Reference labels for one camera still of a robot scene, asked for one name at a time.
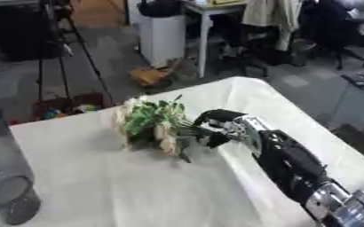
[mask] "white fabric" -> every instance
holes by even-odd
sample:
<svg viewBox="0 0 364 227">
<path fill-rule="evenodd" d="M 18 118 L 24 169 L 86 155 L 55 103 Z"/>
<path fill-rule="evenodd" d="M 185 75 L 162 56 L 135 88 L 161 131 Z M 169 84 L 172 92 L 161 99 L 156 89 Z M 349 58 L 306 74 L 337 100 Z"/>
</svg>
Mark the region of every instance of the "white fabric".
<svg viewBox="0 0 364 227">
<path fill-rule="evenodd" d="M 301 0 L 246 0 L 242 23 L 252 26 L 278 26 L 281 37 L 277 49 L 286 51 L 291 33 L 298 29 Z"/>
<path fill-rule="evenodd" d="M 191 119 L 215 108 L 257 115 L 305 145 L 348 190 L 364 190 L 364 156 L 267 83 L 234 77 L 151 98 L 180 94 Z M 124 151 L 110 128 L 113 111 L 12 127 L 43 200 L 39 214 L 21 227 L 314 226 L 248 148 L 192 145 L 192 164 L 150 150 Z"/>
</svg>

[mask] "chair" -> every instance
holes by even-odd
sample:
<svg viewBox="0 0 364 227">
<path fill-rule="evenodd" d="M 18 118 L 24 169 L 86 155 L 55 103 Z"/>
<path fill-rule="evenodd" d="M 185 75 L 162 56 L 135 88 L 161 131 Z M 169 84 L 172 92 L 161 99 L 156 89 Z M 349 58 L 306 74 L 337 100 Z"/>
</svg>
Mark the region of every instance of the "chair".
<svg viewBox="0 0 364 227">
<path fill-rule="evenodd" d="M 230 67 L 239 68 L 247 76 L 246 67 L 255 67 L 268 76 L 267 64 L 258 57 L 272 50 L 271 43 L 278 38 L 277 27 L 254 27 L 241 23 L 241 17 L 236 15 L 222 15 L 213 18 L 214 27 L 226 40 L 226 44 L 238 49 L 235 56 L 222 57 L 217 64 L 217 71 Z"/>
<path fill-rule="evenodd" d="M 308 1 L 300 17 L 301 36 L 315 42 L 318 45 L 315 50 L 335 53 L 338 70 L 344 68 L 343 56 L 362 61 L 364 67 L 364 58 L 346 49 L 348 46 L 364 46 L 364 35 L 358 30 L 364 21 L 353 19 L 349 10 L 336 0 Z"/>
</svg>

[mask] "robotic arm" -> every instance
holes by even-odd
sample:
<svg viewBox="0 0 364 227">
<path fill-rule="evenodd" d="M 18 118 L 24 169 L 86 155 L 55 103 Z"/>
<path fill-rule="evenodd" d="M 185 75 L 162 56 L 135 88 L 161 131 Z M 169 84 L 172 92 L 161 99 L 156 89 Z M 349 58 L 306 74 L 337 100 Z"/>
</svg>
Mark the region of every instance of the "robotic arm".
<svg viewBox="0 0 364 227">
<path fill-rule="evenodd" d="M 204 123 L 213 129 L 201 127 Z M 202 113 L 194 127 L 211 148 L 230 140 L 251 148 L 269 178 L 320 226 L 364 227 L 364 192 L 350 194 L 328 177 L 327 166 L 286 133 L 257 117 L 222 109 Z"/>
</svg>

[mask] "table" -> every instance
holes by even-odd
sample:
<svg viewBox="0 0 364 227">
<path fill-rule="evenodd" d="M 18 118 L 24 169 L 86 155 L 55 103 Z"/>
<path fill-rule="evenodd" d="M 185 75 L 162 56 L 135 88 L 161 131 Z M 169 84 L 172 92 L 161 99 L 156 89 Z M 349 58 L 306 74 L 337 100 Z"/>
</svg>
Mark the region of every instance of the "table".
<svg viewBox="0 0 364 227">
<path fill-rule="evenodd" d="M 39 0 L 0 0 L 0 6 L 38 4 Z"/>
<path fill-rule="evenodd" d="M 364 190 L 364 156 L 324 129 L 267 83 L 234 77 L 150 97 L 182 94 L 193 119 L 225 108 L 261 117 L 328 164 L 349 191 Z M 43 200 L 20 227 L 307 227 L 313 221 L 253 160 L 228 143 L 192 145 L 192 164 L 148 150 L 125 151 L 111 129 L 114 108 L 12 127 Z"/>
<path fill-rule="evenodd" d="M 231 4 L 197 4 L 194 1 L 186 1 L 185 8 L 192 12 L 197 12 L 202 16 L 200 32 L 200 50 L 199 50 L 199 77 L 205 75 L 205 64 L 207 58 L 207 41 L 212 21 L 211 15 L 227 14 L 239 12 L 243 9 L 245 1 Z"/>
</svg>

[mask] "clear glass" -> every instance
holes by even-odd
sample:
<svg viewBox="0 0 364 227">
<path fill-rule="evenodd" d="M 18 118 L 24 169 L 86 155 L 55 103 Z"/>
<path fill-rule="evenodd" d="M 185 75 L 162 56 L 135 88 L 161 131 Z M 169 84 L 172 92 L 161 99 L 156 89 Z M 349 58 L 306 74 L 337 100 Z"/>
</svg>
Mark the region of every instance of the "clear glass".
<svg viewBox="0 0 364 227">
<path fill-rule="evenodd" d="M 33 172 L 0 111 L 0 216 L 16 225 L 30 220 L 41 201 L 33 189 Z"/>
</svg>

